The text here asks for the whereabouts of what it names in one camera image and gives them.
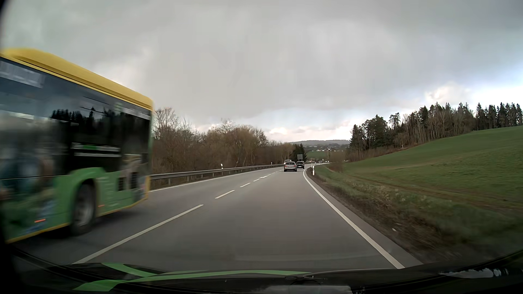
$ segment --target windshield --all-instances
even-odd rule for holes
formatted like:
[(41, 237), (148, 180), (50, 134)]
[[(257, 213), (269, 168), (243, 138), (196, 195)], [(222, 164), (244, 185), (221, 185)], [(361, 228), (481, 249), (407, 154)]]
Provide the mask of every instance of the windshield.
[(523, 1), (2, 9), (0, 227), (24, 258), (203, 279), (523, 249)]

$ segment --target silver car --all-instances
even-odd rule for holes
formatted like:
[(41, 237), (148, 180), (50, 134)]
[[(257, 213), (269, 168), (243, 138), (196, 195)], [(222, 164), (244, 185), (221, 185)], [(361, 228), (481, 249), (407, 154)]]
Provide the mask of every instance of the silver car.
[(283, 165), (283, 171), (284, 172), (286, 172), (286, 171), (295, 171), (295, 172), (297, 172), (298, 171), (298, 166), (296, 165), (296, 162), (294, 162), (294, 161), (285, 162), (285, 164)]

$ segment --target grass field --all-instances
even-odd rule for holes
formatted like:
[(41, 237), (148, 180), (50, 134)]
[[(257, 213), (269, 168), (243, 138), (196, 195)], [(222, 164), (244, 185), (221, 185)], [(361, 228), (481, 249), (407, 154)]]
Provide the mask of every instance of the grass field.
[(323, 185), (411, 251), (467, 244), (495, 254), (501, 241), (505, 251), (523, 248), (523, 127), (329, 166), (316, 169)]
[(307, 152), (307, 158), (308, 159), (311, 159), (311, 158), (314, 158), (314, 159), (327, 159), (327, 154), (328, 152), (327, 151), (309, 151)]

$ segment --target distant hill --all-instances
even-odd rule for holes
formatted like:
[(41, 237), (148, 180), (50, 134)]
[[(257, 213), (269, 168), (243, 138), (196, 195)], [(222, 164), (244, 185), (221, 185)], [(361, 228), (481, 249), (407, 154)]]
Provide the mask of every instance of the distant hill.
[(303, 144), (303, 146), (326, 146), (329, 144), (338, 144), (338, 145), (344, 145), (348, 144), (349, 140), (306, 140), (306, 141), (298, 141), (298, 142), (291, 142), (292, 144)]

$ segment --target guardrail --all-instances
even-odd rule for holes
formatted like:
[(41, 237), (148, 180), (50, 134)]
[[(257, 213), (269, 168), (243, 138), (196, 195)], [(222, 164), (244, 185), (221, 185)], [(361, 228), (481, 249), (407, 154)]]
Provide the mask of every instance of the guardrail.
[[(255, 166), (243, 166), (243, 167), (231, 167), (231, 168), (218, 168), (218, 169), (208, 169), (206, 171), (192, 171), (192, 172), (178, 172), (178, 173), (167, 173), (167, 174), (154, 174), (151, 175), (151, 181), (157, 181), (157, 180), (167, 180), (167, 182), (164, 182), (162, 185), (161, 183), (153, 184), (152, 188), (159, 188), (161, 186), (171, 186), (172, 184), (178, 185), (181, 183), (187, 183), (187, 182), (194, 182), (199, 179), (203, 179), (205, 175), (214, 178), (215, 176), (224, 176), (224, 175), (231, 175), (239, 172), (250, 172), (255, 171), (257, 169), (265, 169), (265, 168), (273, 168), (273, 167), (280, 167), (283, 166), (283, 164), (269, 164), (269, 165), (255, 165)], [(183, 178), (186, 177), (184, 180), (177, 180), (176, 183), (172, 183), (171, 179), (173, 178)]]

